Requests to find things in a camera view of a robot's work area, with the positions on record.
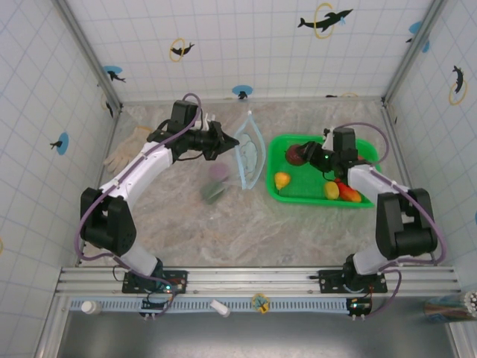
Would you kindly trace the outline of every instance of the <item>yellow ring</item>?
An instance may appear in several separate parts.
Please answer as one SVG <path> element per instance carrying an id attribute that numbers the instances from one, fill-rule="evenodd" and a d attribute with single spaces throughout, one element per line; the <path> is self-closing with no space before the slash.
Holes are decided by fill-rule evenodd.
<path id="1" fill-rule="evenodd" d="M 178 59 L 174 59 L 172 58 L 172 48 L 174 47 L 174 45 L 176 43 L 178 43 L 179 41 L 182 41 L 182 52 L 180 53 L 180 57 Z M 182 37 L 179 37 L 178 39 L 175 39 L 174 42 L 172 43 L 171 45 L 171 48 L 169 49 L 169 58 L 171 59 L 172 62 L 179 62 L 180 60 L 182 60 L 182 57 L 184 55 L 184 51 L 186 50 L 186 41 L 182 38 Z"/>
<path id="2" fill-rule="evenodd" d="M 449 91 L 449 103 L 452 105 L 452 106 L 457 106 L 458 104 L 460 104 L 465 96 L 467 95 L 467 81 L 463 80 L 464 81 L 464 84 L 465 84 L 465 90 L 464 90 L 464 94 L 462 95 L 462 98 L 459 99 L 457 102 L 452 102 L 452 92 L 454 91 L 454 88 L 457 87 L 457 84 L 453 84 L 451 87 L 450 87 L 450 91 Z"/>
<path id="3" fill-rule="evenodd" d="M 333 33 L 333 30 L 335 30 L 335 26 L 332 25 L 331 27 L 331 31 L 329 32 L 329 34 L 327 34 L 326 36 L 321 36 L 318 34 L 318 32 L 316 32 L 316 16 L 318 15 L 318 11 L 320 11 L 320 9 L 323 7 L 323 6 L 327 6 L 329 7 L 331 10 L 333 10 L 333 6 L 331 6 L 330 4 L 328 4 L 327 2 L 324 2 L 323 4 L 320 4 L 317 8 L 316 8 L 316 11 L 315 11 L 315 18 L 314 18 L 314 22 L 313 22 L 313 28 L 315 30 L 315 36 L 317 39 L 320 39 L 320 40 L 323 40 L 323 39 L 327 39 L 328 37 L 330 37 Z"/>
<path id="4" fill-rule="evenodd" d="M 101 108 L 103 108 L 103 110 L 107 110 L 106 95 L 104 93 L 101 95 Z"/>

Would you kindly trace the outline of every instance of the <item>red fruit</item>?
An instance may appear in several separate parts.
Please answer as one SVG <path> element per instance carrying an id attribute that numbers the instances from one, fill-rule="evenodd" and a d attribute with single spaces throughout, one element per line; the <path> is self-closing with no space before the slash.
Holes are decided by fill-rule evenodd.
<path id="1" fill-rule="evenodd" d="M 287 162 L 289 162 L 293 166 L 302 166 L 305 164 L 305 160 L 300 156 L 298 153 L 298 148 L 300 147 L 300 144 L 293 144 L 288 148 L 288 150 L 285 153 L 285 159 Z"/>

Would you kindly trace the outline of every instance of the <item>gray floor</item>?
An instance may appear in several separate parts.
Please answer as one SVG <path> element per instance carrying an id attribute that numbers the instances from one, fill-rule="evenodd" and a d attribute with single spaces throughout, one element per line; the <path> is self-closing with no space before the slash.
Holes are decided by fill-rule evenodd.
<path id="1" fill-rule="evenodd" d="M 369 320 L 336 314 L 70 313 L 59 357 L 451 358 L 448 326 L 428 323 L 423 299 L 398 299 Z"/>
<path id="2" fill-rule="evenodd" d="M 136 125 L 154 127 L 169 118 L 171 106 L 127 109 L 119 120 L 112 149 Z M 203 107 L 204 112 L 217 116 L 229 134 L 251 109 L 266 145 L 280 134 L 321 135 L 330 125 L 348 122 L 369 122 L 385 129 L 379 101 L 231 102 Z M 356 128 L 356 134 L 384 152 L 382 139 L 371 129 Z M 132 210 L 138 240 L 167 266 L 340 265 L 374 240 L 375 209 L 279 203 L 266 190 L 266 165 L 252 190 L 233 187 L 216 204 L 207 205 L 199 193 L 203 165 L 203 159 L 175 163 L 145 190 Z M 382 171 L 401 181 L 392 152 Z M 106 175 L 104 182 L 110 178 Z M 87 245 L 85 253 L 95 250 Z"/>

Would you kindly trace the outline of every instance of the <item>marble floor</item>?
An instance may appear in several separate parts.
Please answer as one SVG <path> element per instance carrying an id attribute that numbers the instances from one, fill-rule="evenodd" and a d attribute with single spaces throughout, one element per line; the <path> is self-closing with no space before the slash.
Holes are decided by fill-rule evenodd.
<path id="1" fill-rule="evenodd" d="M 136 125 L 157 126 L 170 117 L 172 103 L 126 108 L 113 137 L 113 150 Z M 369 122 L 385 130 L 378 101 L 317 100 L 204 104 L 228 134 L 253 111 L 268 143 L 280 134 L 321 134 L 325 127 Z M 373 143 L 380 154 L 384 142 L 369 128 L 356 136 Z M 266 164 L 252 190 L 231 187 L 213 205 L 200 198 L 197 181 L 205 160 L 175 163 L 144 191 L 132 210 L 137 239 L 166 266 L 316 266 L 340 265 L 374 240 L 376 209 L 282 204 L 265 187 Z M 382 163 L 388 177 L 401 181 L 391 151 Z M 112 176 L 105 173 L 103 183 Z M 88 256 L 98 252 L 86 245 Z M 87 265 L 108 265 L 98 260 Z"/>

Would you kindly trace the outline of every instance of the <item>green basket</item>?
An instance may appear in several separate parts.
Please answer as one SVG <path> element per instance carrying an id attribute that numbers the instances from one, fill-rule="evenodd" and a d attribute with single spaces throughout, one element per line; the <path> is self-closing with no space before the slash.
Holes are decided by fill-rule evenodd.
<path id="1" fill-rule="evenodd" d="M 309 163 L 302 166 L 293 166 L 285 159 L 285 153 L 290 145 L 305 144 L 310 140 L 323 144 L 321 136 L 301 136 L 296 134 L 283 134 L 275 137 L 268 146 L 268 165 L 267 165 L 267 188 L 268 192 L 278 201 L 295 204 L 313 204 L 324 205 L 328 207 L 373 207 L 367 198 L 361 194 L 361 203 L 353 203 L 338 198 L 337 200 L 328 200 L 325 197 L 323 187 L 326 179 L 333 180 L 335 176 L 332 172 L 326 173 L 326 179 L 322 173 L 313 168 Z M 358 154 L 370 162 L 376 162 L 378 152 L 374 146 L 363 139 L 356 140 Z M 275 187 L 274 176 L 277 172 L 290 174 L 290 184 L 281 189 L 278 193 Z"/>

